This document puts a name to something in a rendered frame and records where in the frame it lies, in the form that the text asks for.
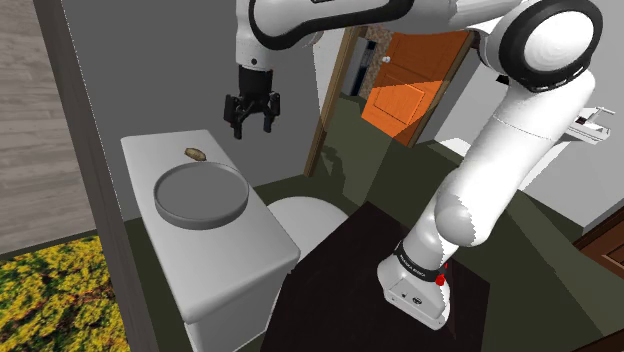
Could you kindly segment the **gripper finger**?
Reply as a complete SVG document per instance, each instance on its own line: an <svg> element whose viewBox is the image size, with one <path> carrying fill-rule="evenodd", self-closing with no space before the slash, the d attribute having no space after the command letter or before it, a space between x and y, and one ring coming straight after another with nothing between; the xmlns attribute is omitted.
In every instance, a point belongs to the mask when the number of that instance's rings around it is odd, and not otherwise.
<svg viewBox="0 0 624 352"><path fill-rule="evenodd" d="M225 97L224 120L230 123L234 138L242 139L242 124L252 114L255 106L253 100L227 94Z"/></svg>
<svg viewBox="0 0 624 352"><path fill-rule="evenodd" d="M281 112L281 97L277 92L271 92L268 95L260 97L256 105L258 111L264 114L263 130L266 133L272 131L272 124L277 116Z"/></svg>

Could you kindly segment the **white toilet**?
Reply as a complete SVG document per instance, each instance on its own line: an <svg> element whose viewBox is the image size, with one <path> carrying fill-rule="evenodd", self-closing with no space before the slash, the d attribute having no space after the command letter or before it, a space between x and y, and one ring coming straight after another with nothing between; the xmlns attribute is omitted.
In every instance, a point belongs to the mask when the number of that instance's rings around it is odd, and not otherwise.
<svg viewBox="0 0 624 352"><path fill-rule="evenodd" d="M179 228L156 210L159 177L201 162L186 156L186 148L204 152L203 162L238 170L234 163L206 130L127 136L121 144L144 226L194 352L235 352L263 333L287 274L347 218L312 197L266 205L249 185L248 204L236 220L210 230Z"/></svg>

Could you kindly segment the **orange wooden door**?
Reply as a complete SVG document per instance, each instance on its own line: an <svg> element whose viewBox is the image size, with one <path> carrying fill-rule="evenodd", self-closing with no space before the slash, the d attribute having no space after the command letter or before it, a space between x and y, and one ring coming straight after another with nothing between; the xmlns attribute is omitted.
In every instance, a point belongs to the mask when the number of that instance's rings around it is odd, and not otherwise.
<svg viewBox="0 0 624 352"><path fill-rule="evenodd" d="M475 34L395 33L381 60L362 118L411 147L426 127L472 47Z"/></svg>

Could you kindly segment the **grey round plate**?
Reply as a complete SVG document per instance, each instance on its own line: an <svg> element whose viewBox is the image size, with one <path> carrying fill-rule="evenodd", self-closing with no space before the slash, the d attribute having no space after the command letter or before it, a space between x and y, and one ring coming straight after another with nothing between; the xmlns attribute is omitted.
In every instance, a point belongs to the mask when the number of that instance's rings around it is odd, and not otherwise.
<svg viewBox="0 0 624 352"><path fill-rule="evenodd" d="M236 220L248 204L250 187L235 168L194 162L164 172L153 189L158 214L187 230L210 230Z"/></svg>

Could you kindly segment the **brown wooden cabinet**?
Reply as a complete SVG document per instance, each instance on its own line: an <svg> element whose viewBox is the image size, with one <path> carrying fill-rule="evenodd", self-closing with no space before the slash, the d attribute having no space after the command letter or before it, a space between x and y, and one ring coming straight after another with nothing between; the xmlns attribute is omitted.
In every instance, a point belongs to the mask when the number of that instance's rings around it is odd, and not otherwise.
<svg viewBox="0 0 624 352"><path fill-rule="evenodd" d="M624 206L573 245L585 256L624 279Z"/></svg>

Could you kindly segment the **dark robot stand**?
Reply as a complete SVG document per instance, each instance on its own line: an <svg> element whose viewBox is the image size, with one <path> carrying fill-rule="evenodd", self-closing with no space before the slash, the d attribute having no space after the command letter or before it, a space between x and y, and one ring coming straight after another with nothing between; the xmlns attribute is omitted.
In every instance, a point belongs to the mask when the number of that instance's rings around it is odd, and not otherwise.
<svg viewBox="0 0 624 352"><path fill-rule="evenodd" d="M388 303L378 264L407 227L365 203L287 276L260 352L481 352L487 281L449 260L448 322L434 331Z"/></svg>

